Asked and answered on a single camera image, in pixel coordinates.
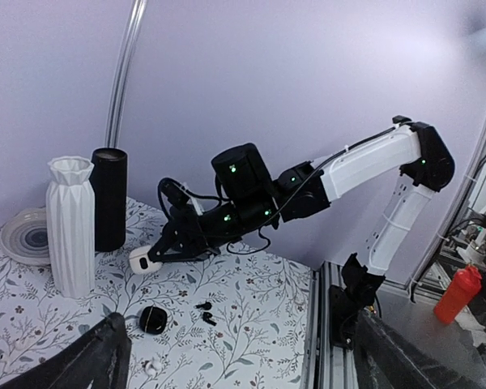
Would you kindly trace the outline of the black earbud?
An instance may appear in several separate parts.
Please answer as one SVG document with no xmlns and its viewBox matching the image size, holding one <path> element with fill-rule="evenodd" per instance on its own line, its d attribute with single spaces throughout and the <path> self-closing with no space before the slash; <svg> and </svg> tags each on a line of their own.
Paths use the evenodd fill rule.
<svg viewBox="0 0 486 389">
<path fill-rule="evenodd" d="M 216 322 L 213 320 L 213 315 L 210 313 L 210 312 L 203 312 L 202 313 L 202 320 L 205 322 L 205 323 L 208 323 L 212 326 L 215 326 L 216 325 Z"/>
<path fill-rule="evenodd" d="M 196 308 L 200 310 L 210 310 L 212 308 L 212 304 L 209 301 L 206 301 L 203 304 L 196 305 Z"/>
</svg>

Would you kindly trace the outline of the black tall tumbler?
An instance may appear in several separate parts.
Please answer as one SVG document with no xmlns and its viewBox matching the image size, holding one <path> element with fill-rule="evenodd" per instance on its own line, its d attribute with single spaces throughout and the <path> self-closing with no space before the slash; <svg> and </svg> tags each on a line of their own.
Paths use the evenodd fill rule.
<svg viewBox="0 0 486 389">
<path fill-rule="evenodd" d="M 102 147 L 92 153 L 90 183 L 95 193 L 95 247 L 115 251 L 126 240 L 127 154 Z"/>
</svg>

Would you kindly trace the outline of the small white earbud case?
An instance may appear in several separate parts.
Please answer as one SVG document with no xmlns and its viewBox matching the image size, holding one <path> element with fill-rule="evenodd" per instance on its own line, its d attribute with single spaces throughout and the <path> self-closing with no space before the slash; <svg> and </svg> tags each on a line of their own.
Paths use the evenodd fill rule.
<svg viewBox="0 0 486 389">
<path fill-rule="evenodd" d="M 146 275 L 159 271 L 162 268 L 162 263 L 152 262 L 149 259 L 148 253 L 151 246 L 142 246 L 130 252 L 129 263 L 130 268 L 134 274 Z"/>
</svg>

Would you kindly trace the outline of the orange shaker bottle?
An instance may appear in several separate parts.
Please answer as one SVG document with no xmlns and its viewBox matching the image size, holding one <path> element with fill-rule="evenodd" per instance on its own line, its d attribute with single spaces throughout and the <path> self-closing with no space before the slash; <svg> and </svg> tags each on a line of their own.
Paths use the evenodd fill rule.
<svg viewBox="0 0 486 389">
<path fill-rule="evenodd" d="M 435 316 L 445 325 L 451 324 L 480 292 L 481 281 L 479 270 L 472 265 L 457 270 L 445 293 L 433 308 Z"/>
</svg>

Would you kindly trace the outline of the white ribbed plate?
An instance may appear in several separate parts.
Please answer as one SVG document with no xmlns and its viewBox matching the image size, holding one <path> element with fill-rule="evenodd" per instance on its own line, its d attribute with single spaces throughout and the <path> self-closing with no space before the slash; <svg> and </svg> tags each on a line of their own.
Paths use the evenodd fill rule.
<svg viewBox="0 0 486 389">
<path fill-rule="evenodd" d="M 3 253 L 17 263 L 49 266 L 46 210 L 28 208 L 19 212 L 3 226 L 0 244 Z"/>
</svg>

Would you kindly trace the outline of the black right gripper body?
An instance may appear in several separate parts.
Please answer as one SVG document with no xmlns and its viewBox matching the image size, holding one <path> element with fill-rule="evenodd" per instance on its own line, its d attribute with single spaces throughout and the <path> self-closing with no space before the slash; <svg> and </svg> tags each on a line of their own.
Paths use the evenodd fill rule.
<svg viewBox="0 0 486 389">
<path fill-rule="evenodd" d="M 194 244 L 196 245 L 197 250 L 216 248 L 203 235 L 203 231 L 199 226 L 197 216 L 193 216 L 192 214 L 190 214 L 188 216 L 177 217 L 173 220 L 176 221 L 183 228 L 185 232 L 189 233 L 193 237 Z"/>
</svg>

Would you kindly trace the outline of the white pleated vase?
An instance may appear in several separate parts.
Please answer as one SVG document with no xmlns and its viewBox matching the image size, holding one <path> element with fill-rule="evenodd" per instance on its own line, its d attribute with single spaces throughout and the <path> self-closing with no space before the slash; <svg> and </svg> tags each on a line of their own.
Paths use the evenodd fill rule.
<svg viewBox="0 0 486 389">
<path fill-rule="evenodd" d="M 62 296 L 80 299 L 95 287 L 94 164 L 81 156 L 61 156 L 48 166 L 45 205 L 53 280 Z"/>
</svg>

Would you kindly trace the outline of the aluminium corner post right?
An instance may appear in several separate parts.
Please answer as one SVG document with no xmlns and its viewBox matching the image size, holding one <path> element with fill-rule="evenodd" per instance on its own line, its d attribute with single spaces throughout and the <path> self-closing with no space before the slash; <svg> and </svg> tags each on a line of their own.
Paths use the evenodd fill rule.
<svg viewBox="0 0 486 389">
<path fill-rule="evenodd" d="M 110 94 L 104 140 L 106 147 L 116 148 L 119 144 L 128 77 L 147 4 L 148 0 L 135 0 L 130 8 Z"/>
</svg>

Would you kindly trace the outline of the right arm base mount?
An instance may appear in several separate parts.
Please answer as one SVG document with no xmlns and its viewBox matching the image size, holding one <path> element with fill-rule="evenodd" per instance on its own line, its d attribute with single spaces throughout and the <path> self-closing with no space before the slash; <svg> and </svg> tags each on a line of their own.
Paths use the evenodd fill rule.
<svg viewBox="0 0 486 389">
<path fill-rule="evenodd" d="M 340 275 L 345 287 L 331 285 L 329 291 L 330 343 L 350 349 L 358 315 L 375 302 L 377 291 L 386 277 L 369 273 L 368 268 L 359 263 L 357 253 L 350 255 Z"/>
</svg>

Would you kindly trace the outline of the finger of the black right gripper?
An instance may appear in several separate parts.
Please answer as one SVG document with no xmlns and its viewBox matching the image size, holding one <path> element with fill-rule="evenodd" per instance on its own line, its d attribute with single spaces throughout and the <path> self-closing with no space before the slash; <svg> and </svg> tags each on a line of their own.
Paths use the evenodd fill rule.
<svg viewBox="0 0 486 389">
<path fill-rule="evenodd" d="M 210 256 L 220 255 L 221 251 L 217 248 L 207 248 L 206 250 L 172 250 L 158 249 L 157 261 L 162 263 L 184 263 L 204 261 Z"/>
<path fill-rule="evenodd" d="M 154 263 L 157 261 L 158 249 L 197 250 L 193 237 L 185 232 L 174 220 L 170 220 L 162 229 L 159 240 L 151 247 L 148 256 Z"/>
</svg>

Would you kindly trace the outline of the black earbud upper right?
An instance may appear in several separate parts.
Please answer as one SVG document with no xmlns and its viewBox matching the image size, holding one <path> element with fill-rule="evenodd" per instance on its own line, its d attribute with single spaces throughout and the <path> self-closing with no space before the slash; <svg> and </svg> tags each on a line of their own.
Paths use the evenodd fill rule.
<svg viewBox="0 0 486 389">
<path fill-rule="evenodd" d="M 203 304 L 196 305 L 196 308 L 200 310 L 210 310 L 212 308 L 212 304 L 209 301 L 206 301 Z"/>
</svg>

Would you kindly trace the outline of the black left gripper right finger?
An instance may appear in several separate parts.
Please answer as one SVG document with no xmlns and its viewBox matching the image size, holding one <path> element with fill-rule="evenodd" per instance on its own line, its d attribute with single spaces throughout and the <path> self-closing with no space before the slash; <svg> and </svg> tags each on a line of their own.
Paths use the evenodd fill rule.
<svg viewBox="0 0 486 389">
<path fill-rule="evenodd" d="M 353 355 L 359 388 L 486 388 L 421 352 L 367 310 L 357 316 Z"/>
</svg>

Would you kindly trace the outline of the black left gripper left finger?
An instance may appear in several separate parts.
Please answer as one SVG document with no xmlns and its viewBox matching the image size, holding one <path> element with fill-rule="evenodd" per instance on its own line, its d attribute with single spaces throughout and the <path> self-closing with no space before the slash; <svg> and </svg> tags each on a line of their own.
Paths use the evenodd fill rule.
<svg viewBox="0 0 486 389">
<path fill-rule="evenodd" d="M 60 353 L 1 388 L 126 388 L 132 342 L 114 312 Z"/>
</svg>

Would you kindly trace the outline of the aluminium front rail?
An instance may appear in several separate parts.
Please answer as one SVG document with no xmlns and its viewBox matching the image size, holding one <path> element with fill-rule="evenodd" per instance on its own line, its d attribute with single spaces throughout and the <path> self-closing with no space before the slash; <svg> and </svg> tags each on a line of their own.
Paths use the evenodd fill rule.
<svg viewBox="0 0 486 389">
<path fill-rule="evenodd" d="M 331 343 L 336 326 L 331 318 L 330 293 L 341 286 L 339 265 L 325 262 L 311 276 L 300 383 L 303 389 L 351 389 L 359 386 L 352 350 Z"/>
</svg>

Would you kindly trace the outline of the black earbud lower right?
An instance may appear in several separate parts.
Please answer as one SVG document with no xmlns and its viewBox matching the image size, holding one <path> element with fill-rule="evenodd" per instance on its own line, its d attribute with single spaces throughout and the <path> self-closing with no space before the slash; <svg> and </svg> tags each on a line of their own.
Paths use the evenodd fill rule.
<svg viewBox="0 0 486 389">
<path fill-rule="evenodd" d="M 210 313 L 210 312 L 203 312 L 202 313 L 202 320 L 205 322 L 205 323 L 208 323 L 212 326 L 215 326 L 216 325 L 216 322 L 213 320 L 213 315 Z"/>
</svg>

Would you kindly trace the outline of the black earbud case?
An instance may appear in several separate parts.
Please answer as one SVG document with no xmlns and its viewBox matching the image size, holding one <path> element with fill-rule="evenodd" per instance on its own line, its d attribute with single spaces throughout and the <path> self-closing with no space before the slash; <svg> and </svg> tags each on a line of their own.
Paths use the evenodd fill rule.
<svg viewBox="0 0 486 389">
<path fill-rule="evenodd" d="M 139 317 L 140 329 L 151 335 L 161 334 L 166 328 L 167 322 L 167 312 L 156 306 L 145 307 Z"/>
</svg>

